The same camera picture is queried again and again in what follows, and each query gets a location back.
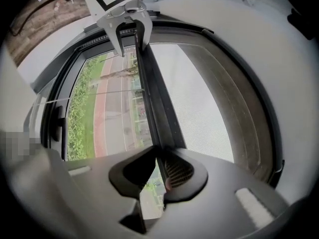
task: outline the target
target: window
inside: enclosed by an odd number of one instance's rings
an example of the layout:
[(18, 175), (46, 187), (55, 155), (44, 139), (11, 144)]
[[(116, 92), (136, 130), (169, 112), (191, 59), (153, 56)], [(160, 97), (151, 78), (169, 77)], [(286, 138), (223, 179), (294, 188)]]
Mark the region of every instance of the window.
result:
[(68, 110), (68, 160), (151, 146), (134, 47), (88, 59)]
[(53, 78), (36, 96), (36, 100), (32, 106), (30, 121), (29, 121), (29, 132), (33, 137), (40, 138), (41, 120), (43, 116), (43, 110), (45, 102), (47, 101), (49, 92), (54, 83)]

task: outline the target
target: hedge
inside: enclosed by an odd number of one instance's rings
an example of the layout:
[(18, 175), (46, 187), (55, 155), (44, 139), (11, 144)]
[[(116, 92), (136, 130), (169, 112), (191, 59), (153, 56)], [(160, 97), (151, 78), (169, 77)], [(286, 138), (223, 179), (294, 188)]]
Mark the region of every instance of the hedge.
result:
[(68, 114), (68, 160), (78, 160), (87, 158), (87, 153), (83, 146), (85, 127), (83, 116), (89, 98), (92, 71), (100, 62), (100, 57), (90, 59), (84, 65), (78, 80), (75, 84), (71, 107)]

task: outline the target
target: glass pane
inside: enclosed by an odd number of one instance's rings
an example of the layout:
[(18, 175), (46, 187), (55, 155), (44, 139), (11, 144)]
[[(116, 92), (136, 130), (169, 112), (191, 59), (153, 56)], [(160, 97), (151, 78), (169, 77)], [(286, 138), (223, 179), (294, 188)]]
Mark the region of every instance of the glass pane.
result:
[(141, 209), (144, 220), (160, 218), (164, 212), (163, 196), (166, 189), (160, 175), (158, 162), (147, 184), (140, 193)]
[(37, 95), (34, 105), (31, 110), (29, 131), (33, 137), (40, 138), (40, 129), (42, 116), (44, 111), (44, 104), (48, 98), (51, 87), (54, 83), (55, 78), (53, 78)]
[(226, 126), (216, 101), (182, 46), (152, 44), (151, 48), (167, 87), (186, 147), (234, 162)]
[(85, 63), (69, 102), (68, 160), (153, 144), (137, 66), (126, 70), (135, 61), (135, 48), (130, 47), (125, 58), (110, 52)]

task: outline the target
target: wall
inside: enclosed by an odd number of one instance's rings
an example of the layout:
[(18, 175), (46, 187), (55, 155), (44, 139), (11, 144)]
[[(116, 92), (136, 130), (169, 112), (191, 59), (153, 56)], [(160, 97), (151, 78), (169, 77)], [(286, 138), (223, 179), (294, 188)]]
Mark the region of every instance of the wall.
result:
[(79, 19), (51, 34), (37, 45), (21, 62), (18, 71), (28, 83), (40, 75), (44, 68), (64, 49), (74, 38), (81, 34), (84, 28), (94, 23), (91, 16)]
[(23, 123), (35, 98), (3, 45), (0, 50), (0, 130), (23, 132)]
[(282, 17), (224, 0), (164, 0), (162, 14), (215, 31), (254, 69), (278, 118), (286, 161), (277, 190), (293, 203), (311, 189), (319, 156), (319, 49)]

